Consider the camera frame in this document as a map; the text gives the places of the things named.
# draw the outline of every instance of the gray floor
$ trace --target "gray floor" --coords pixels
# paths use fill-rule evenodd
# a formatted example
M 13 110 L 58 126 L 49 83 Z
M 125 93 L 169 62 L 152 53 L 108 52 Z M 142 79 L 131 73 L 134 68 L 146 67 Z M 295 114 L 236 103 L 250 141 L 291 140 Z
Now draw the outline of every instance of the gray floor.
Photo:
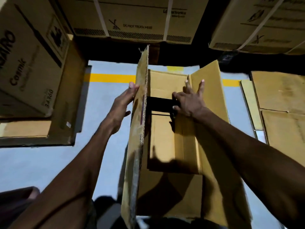
M 92 73 L 134 75 L 135 64 L 90 61 Z M 150 66 L 150 69 L 167 71 L 164 66 Z M 190 74 L 199 69 L 184 68 Z M 223 79 L 248 79 L 246 74 L 222 73 Z M 89 85 L 85 114 L 81 132 L 77 134 L 74 146 L 41 148 L 2 148 L 0 149 L 0 192 L 17 188 L 36 186 L 41 191 L 86 145 L 99 123 L 105 118 L 114 99 L 126 88 L 127 83 L 85 83 Z M 254 137 L 246 105 L 240 87 L 224 87 L 230 122 L 246 134 Z M 116 199 L 120 169 L 128 142 L 130 116 L 126 117 L 118 133 L 113 135 L 106 147 L 100 176 L 93 199 L 109 195 Z M 261 201 L 245 184 L 250 211 L 253 216 L 253 229 L 279 229 L 278 221 L 269 213 Z

